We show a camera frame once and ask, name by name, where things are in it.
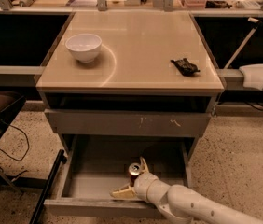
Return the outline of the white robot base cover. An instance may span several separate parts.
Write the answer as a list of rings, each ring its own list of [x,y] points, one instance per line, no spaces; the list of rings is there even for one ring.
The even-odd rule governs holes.
[[[263,90],[263,63],[250,64],[239,68],[243,74],[243,86]]]

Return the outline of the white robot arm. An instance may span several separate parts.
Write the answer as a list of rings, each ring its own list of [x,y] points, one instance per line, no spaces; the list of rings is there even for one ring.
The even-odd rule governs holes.
[[[161,181],[149,172],[143,157],[132,163],[128,172],[130,183],[110,195],[152,203],[172,224],[190,224],[194,217],[208,224],[263,224],[263,220],[209,200],[193,189]]]

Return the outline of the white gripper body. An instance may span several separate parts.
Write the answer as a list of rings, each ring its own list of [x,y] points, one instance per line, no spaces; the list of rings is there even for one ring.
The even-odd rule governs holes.
[[[134,182],[134,191],[136,196],[147,203],[153,203],[157,199],[157,193],[152,189],[152,184],[158,178],[151,173],[139,175]]]

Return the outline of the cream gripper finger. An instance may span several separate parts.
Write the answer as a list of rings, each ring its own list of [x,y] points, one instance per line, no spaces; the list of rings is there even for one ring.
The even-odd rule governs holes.
[[[141,167],[141,173],[148,173],[149,168],[148,165],[143,157],[140,158],[140,167]]]
[[[119,189],[113,190],[110,195],[116,199],[132,199],[136,197],[134,187],[125,185]]]

